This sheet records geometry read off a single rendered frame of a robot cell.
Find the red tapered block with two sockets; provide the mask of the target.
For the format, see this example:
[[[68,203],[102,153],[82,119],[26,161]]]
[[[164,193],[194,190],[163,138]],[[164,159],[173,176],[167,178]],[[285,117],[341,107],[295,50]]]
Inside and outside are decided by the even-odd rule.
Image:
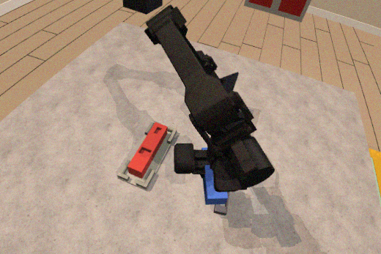
[[[128,164],[129,173],[139,178],[143,178],[153,161],[153,157],[156,155],[160,145],[167,135],[167,129],[168,127],[165,125],[158,124],[157,122],[154,123],[144,139],[144,142]]]

